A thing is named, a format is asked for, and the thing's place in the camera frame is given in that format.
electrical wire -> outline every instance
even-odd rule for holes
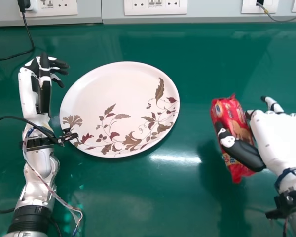
[[[293,18],[291,18],[291,19],[289,19],[289,20],[283,20],[283,21],[281,21],[281,20],[277,20],[277,19],[275,19],[273,16],[271,16],[271,14],[269,13],[269,11],[268,11],[268,10],[267,10],[267,9],[261,4],[261,3],[257,2],[257,5],[258,5],[259,7],[261,7],[261,8],[263,9],[264,13],[265,13],[266,15],[268,15],[268,17],[271,18],[273,21],[276,21],[276,22],[290,22],[290,21],[294,21],[294,20],[296,20],[296,16],[293,17]]]
[[[33,126],[35,129],[39,130],[40,132],[42,132],[44,135],[46,135],[49,139],[51,139],[55,144],[60,144],[58,143],[57,139],[52,137],[48,132],[44,131],[41,127],[35,125],[34,123],[28,121],[27,119],[24,119],[24,118],[20,118],[20,117],[16,117],[16,116],[3,116],[3,117],[0,117],[0,121],[3,120],[3,119],[15,119],[15,120],[19,120],[19,121],[23,121],[25,123],[28,123],[30,124],[31,126]],[[13,212],[14,211],[14,208],[11,208],[11,209],[8,209],[8,210],[0,210],[0,214],[7,214],[7,213],[10,213],[10,212]],[[59,235],[59,237],[62,237],[62,234],[61,234],[61,231],[60,231],[60,228],[57,224],[57,222],[51,218],[49,220],[50,223],[52,223],[56,230],[57,230],[57,233]]]
[[[8,209],[8,210],[0,210],[0,214],[7,214],[14,211],[14,208]]]
[[[22,18],[23,18],[24,26],[25,26],[26,32],[28,33],[28,36],[29,36],[29,39],[30,39],[32,48],[30,50],[25,51],[25,52],[22,52],[22,53],[17,53],[17,54],[14,54],[14,55],[11,55],[11,56],[8,56],[8,57],[5,57],[5,58],[0,58],[0,61],[8,60],[8,59],[11,59],[11,58],[16,58],[18,56],[21,56],[21,55],[24,55],[24,54],[33,52],[34,49],[35,49],[34,42],[33,42],[31,33],[29,31],[28,24],[27,24],[26,19],[25,19],[25,14],[23,12],[21,12],[21,13],[22,13]]]
[[[288,229],[288,218],[285,219],[284,228],[283,228],[283,237],[287,237],[287,229]]]
[[[53,224],[54,227],[56,228],[57,233],[58,233],[58,237],[63,237],[63,235],[61,234],[61,230],[60,230],[60,228],[59,228],[59,225],[57,224],[57,222],[55,221],[55,219],[51,217],[51,218],[49,218],[49,222],[50,222],[51,224]]]
[[[43,133],[45,136],[47,136],[54,144],[58,144],[58,145],[61,146],[61,144],[58,142],[58,140],[55,137],[53,137],[48,132],[46,132],[44,129],[42,129],[41,127],[39,127],[36,124],[32,123],[31,121],[28,121],[25,118],[20,118],[20,117],[17,117],[17,116],[2,116],[2,117],[0,117],[0,121],[3,120],[3,119],[15,119],[15,120],[19,120],[19,121],[28,123],[29,125],[33,126],[35,129],[37,129],[38,131]]]
[[[54,196],[54,198],[59,201],[59,203],[61,205],[63,205],[64,207],[66,207],[70,213],[73,215],[74,217],[74,221],[76,223],[76,226],[74,228],[74,232],[73,232],[73,235],[72,237],[75,236],[75,234],[77,233],[78,229],[79,229],[79,226],[80,226],[80,222],[81,220],[83,219],[83,213],[80,209],[78,208],[74,208],[73,206],[69,205],[68,203],[66,203],[63,199],[61,199],[61,197],[52,189],[51,186],[49,186],[45,180],[43,179],[43,177],[41,176],[41,174],[35,169],[33,168],[32,164],[29,162],[29,160],[27,159],[27,156],[26,156],[26,145],[27,145],[27,141],[28,141],[28,138],[30,136],[30,134],[34,131],[34,128],[31,128],[29,129],[29,131],[26,133],[26,136],[24,138],[24,141],[23,141],[23,146],[22,146],[22,152],[23,152],[23,157],[24,157],[24,160],[25,162],[28,164],[29,168],[35,173],[35,175],[41,180],[41,182],[47,187],[47,189],[50,191],[50,193]],[[77,217],[77,215],[75,214],[75,212],[79,213],[80,214],[80,217]]]

plate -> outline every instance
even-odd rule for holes
[[[138,62],[98,67],[77,80],[60,108],[61,128],[79,134],[71,143],[97,157],[121,158],[156,145],[172,129],[179,93],[161,70]]]

white wall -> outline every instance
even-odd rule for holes
[[[274,17],[284,20],[291,13],[294,0],[279,0]],[[242,0],[188,0],[187,15],[124,16],[124,0],[78,0],[77,16],[27,18],[29,25],[54,24],[129,24],[129,23],[208,23],[270,22],[264,14],[241,14]],[[17,0],[0,0],[0,26],[23,25]]]
[[[280,0],[274,17],[288,19],[294,0]],[[242,0],[188,0],[187,15],[124,16],[123,0],[102,0],[104,24],[128,23],[201,23],[201,22],[270,22],[265,14],[241,14]]]
[[[99,23],[101,18],[101,0],[78,0],[78,15],[56,17],[29,17],[29,25],[55,25]],[[0,0],[0,26],[22,26],[17,0]]]

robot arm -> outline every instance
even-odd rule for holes
[[[285,113],[271,97],[261,99],[267,103],[268,111],[246,111],[258,148],[237,140],[222,124],[215,124],[217,136],[224,150],[249,169],[261,171],[267,167],[278,176],[277,209],[266,216],[286,219],[296,235],[296,113]]]
[[[52,192],[57,190],[55,177],[59,169],[59,162],[54,156],[55,141],[62,144],[77,137],[70,131],[66,131],[65,136],[59,140],[51,141],[46,136],[49,134],[55,137],[48,124],[52,81],[64,87],[54,73],[66,75],[67,68],[66,63],[43,53],[25,64],[18,74],[23,117],[44,132],[34,129],[30,124],[27,124],[23,131],[22,140],[27,141],[24,150],[26,184],[16,204],[12,224],[5,237],[47,237],[48,220],[55,202]]]

red snack packet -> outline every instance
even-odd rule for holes
[[[239,101],[235,99],[234,94],[229,98],[213,99],[211,116],[213,124],[218,121],[222,122],[224,127],[228,129],[234,137],[253,145],[253,139],[246,123],[245,115]],[[234,183],[239,183],[241,181],[241,176],[250,176],[254,174],[253,171],[228,155],[222,147],[221,151]]]

